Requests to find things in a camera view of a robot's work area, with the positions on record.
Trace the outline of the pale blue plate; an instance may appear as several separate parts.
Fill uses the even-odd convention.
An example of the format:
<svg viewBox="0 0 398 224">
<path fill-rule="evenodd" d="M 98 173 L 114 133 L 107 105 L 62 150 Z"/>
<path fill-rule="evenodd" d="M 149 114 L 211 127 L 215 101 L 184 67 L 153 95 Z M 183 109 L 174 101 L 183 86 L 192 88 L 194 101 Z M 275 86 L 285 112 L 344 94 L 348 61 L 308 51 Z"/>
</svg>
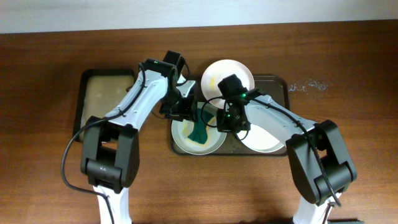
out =
<svg viewBox="0 0 398 224">
<path fill-rule="evenodd" d="M 197 109 L 202 109 L 204 102 L 198 103 Z M 171 134 L 174 143 L 187 154 L 192 154 L 196 156 L 202 156 L 206 154 L 211 154 L 215 152 L 226 139 L 226 133 L 221 133 L 217 128 L 213 128 L 216 125 L 216 112 L 217 107 L 211 104 L 206 104 L 203 111 L 208 111 L 212 113 L 215 118 L 208 125 L 208 140 L 206 144 L 197 144 L 187 138 L 188 134 L 193 130 L 193 123 L 196 121 L 172 121 L 171 123 Z"/>
</svg>

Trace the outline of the green yellow sponge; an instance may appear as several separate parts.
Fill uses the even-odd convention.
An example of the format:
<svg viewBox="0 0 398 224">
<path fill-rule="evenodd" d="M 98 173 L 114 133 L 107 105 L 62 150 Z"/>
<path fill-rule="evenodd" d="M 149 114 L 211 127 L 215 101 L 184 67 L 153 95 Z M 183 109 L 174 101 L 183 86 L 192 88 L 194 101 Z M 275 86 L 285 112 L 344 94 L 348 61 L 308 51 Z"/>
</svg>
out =
<svg viewBox="0 0 398 224">
<path fill-rule="evenodd" d="M 193 130 L 188 134 L 187 138 L 197 144 L 206 144 L 208 140 L 208 125 L 215 118 L 215 116 L 201 109 L 197 109 L 198 120 L 193 123 Z"/>
</svg>

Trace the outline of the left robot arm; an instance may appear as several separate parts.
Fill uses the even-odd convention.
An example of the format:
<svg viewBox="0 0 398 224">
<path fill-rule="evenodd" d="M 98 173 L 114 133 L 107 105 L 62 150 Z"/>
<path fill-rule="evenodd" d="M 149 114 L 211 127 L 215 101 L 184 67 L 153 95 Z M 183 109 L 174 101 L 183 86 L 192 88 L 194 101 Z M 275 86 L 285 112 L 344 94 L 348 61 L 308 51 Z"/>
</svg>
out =
<svg viewBox="0 0 398 224">
<path fill-rule="evenodd" d="M 139 130 L 155 107 L 177 121 L 197 121 L 194 82 L 181 81 L 184 57 L 168 51 L 162 60 L 139 64 L 137 80 L 102 118 L 92 116 L 84 134 L 80 169 L 98 198 L 101 223 L 131 223 L 128 192 L 140 164 Z"/>
</svg>

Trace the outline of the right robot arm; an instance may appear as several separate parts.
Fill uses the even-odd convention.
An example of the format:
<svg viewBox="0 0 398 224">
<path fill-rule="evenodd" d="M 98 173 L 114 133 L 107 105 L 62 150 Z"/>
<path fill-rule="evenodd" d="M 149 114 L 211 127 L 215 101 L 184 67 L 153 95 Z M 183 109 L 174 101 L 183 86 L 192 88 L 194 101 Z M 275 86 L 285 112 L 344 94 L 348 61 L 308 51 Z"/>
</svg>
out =
<svg viewBox="0 0 398 224">
<path fill-rule="evenodd" d="M 328 223 L 339 197 L 356 180 L 357 171 L 338 126 L 300 117 L 258 88 L 248 90 L 236 75 L 219 82 L 224 106 L 217 129 L 224 133 L 259 126 L 287 149 L 294 184 L 301 194 L 293 223 Z"/>
</svg>

